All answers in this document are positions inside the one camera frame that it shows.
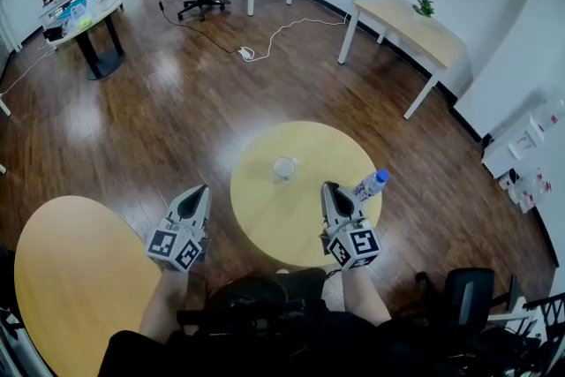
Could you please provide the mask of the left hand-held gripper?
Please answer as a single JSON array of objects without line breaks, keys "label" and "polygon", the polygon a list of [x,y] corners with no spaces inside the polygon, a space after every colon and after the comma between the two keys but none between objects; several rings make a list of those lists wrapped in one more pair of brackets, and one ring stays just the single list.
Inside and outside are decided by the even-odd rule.
[{"label": "left hand-held gripper", "polygon": [[169,205],[167,218],[149,234],[146,256],[176,272],[188,272],[194,263],[204,262],[210,243],[206,232],[210,203],[207,185],[194,186],[178,195]]}]

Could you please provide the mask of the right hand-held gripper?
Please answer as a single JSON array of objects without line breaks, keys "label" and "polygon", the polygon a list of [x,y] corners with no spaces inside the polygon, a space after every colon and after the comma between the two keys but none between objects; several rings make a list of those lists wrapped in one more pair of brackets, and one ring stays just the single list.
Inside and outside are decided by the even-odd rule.
[{"label": "right hand-held gripper", "polygon": [[364,218],[358,197],[334,182],[322,184],[320,197],[327,224],[320,235],[324,253],[333,257],[341,270],[371,264],[381,252],[380,240],[371,222]]}]

